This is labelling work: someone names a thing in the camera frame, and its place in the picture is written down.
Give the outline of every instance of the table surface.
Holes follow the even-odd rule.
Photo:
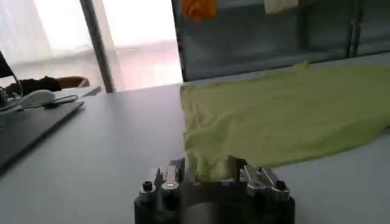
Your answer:
[[[179,88],[84,98],[76,116],[0,178],[1,223],[133,223],[133,200],[149,169],[185,156]],[[296,199],[296,223],[386,223],[389,148],[384,135],[355,150],[277,168]]]

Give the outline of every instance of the laptop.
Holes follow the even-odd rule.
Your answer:
[[[0,52],[0,78],[11,75],[13,72]],[[73,102],[50,109],[42,107],[0,113],[0,175],[74,115],[82,105],[83,102]]]

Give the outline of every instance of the cable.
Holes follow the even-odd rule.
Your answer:
[[[61,98],[58,98],[58,99],[54,99],[54,100],[51,100],[51,101],[48,101],[48,102],[45,102],[45,103],[39,103],[39,104],[32,105],[32,106],[29,106],[29,107],[22,107],[22,108],[19,109],[19,111],[27,110],[27,109],[35,109],[35,108],[40,108],[40,107],[45,107],[45,108],[48,108],[48,109],[49,108],[56,108],[56,107],[58,107],[61,104],[73,103],[78,98],[79,98],[78,95],[69,95],[69,96],[65,96],[65,97],[61,97]]]
[[[18,78],[16,77],[16,75],[14,73],[12,73],[12,76],[13,78],[15,79],[15,82],[18,84],[19,86],[19,90],[20,90],[20,98],[23,97],[23,86],[22,86],[22,83],[18,80]]]
[[[0,112],[7,111],[7,110],[9,110],[11,108],[14,108],[14,107],[18,106],[20,104],[20,100],[23,98],[23,86],[22,86],[21,82],[18,80],[18,78],[16,77],[16,75],[13,72],[11,72],[11,73],[12,73],[13,79],[15,79],[15,82],[19,86],[20,97],[15,99],[14,101],[10,102],[7,106],[1,107],[0,108]],[[0,86],[0,88],[4,91],[5,94],[7,94],[6,91],[5,91],[5,88],[3,88],[1,86]]]

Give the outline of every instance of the black device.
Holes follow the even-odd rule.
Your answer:
[[[134,201],[135,224],[294,224],[295,200],[271,169],[229,158],[232,179],[183,181],[185,160],[155,169]]]
[[[0,51],[0,78],[14,76],[10,66],[7,64],[3,54]]]
[[[36,108],[0,113],[0,174],[29,152],[36,143],[75,114],[83,102],[53,109]]]

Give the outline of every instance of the mouse cable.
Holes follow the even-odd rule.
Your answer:
[[[22,108],[19,109],[19,111],[27,110],[27,109],[35,109],[35,108],[40,108],[40,107],[44,107],[44,108],[47,108],[47,109],[56,108],[56,107],[58,107],[61,104],[73,103],[78,98],[79,98],[78,95],[68,95],[68,96],[64,96],[64,97],[58,98],[58,99],[50,100],[50,101],[45,102],[45,103],[39,103],[39,104],[32,105],[32,106],[29,106],[29,107],[22,107]]]

